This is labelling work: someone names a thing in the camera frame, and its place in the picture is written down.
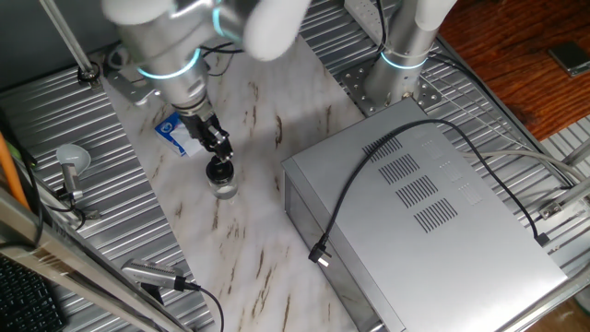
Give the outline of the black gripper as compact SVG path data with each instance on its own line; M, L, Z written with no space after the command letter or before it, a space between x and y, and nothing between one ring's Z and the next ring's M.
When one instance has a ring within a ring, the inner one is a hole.
M177 113L192 138L201 141L203 147L221 160L233 157L229 134L213 125L214 112L210 108L178 109Z

